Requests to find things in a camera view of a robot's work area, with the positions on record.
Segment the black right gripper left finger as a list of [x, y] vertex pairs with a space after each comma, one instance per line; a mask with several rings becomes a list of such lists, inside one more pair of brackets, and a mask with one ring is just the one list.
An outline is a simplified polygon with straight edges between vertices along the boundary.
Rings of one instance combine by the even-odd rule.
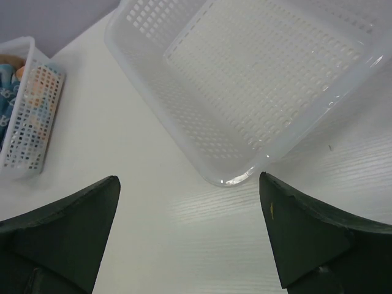
[[120, 191], [108, 176], [1, 221], [1, 293], [92, 293]]

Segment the white basket holding towels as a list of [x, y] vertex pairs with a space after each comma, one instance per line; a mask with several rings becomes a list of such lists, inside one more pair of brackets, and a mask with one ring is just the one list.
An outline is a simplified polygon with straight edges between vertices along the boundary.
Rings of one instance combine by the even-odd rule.
[[25, 61], [19, 88], [4, 96], [12, 110], [1, 110], [1, 179], [27, 178], [43, 169], [66, 73], [36, 48], [33, 37], [3, 42], [1, 53]]

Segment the orange peach patterned towel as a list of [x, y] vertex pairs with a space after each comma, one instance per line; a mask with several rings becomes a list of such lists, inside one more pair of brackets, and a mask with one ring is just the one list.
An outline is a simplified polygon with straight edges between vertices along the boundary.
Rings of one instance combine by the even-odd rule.
[[25, 59], [14, 55], [1, 54], [1, 64], [11, 65], [15, 70], [16, 78], [21, 81], [25, 70]]

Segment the blue polka dot towel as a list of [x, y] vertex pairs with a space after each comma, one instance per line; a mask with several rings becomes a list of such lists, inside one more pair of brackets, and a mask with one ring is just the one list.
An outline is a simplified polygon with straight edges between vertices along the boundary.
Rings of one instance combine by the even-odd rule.
[[1, 148], [4, 144], [19, 86], [20, 80], [16, 76], [15, 68], [10, 64], [1, 64]]

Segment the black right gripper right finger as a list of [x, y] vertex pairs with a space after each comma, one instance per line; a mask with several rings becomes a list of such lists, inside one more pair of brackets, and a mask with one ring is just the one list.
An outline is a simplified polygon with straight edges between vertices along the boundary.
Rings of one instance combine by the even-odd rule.
[[259, 195], [288, 293], [391, 293], [391, 225], [331, 206], [265, 172]]

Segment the empty white plastic basket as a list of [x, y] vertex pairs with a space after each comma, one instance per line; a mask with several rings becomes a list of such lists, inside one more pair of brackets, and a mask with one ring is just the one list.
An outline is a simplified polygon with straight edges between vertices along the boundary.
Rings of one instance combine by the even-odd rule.
[[245, 183], [364, 108], [390, 1], [121, 1], [105, 44], [199, 174]]

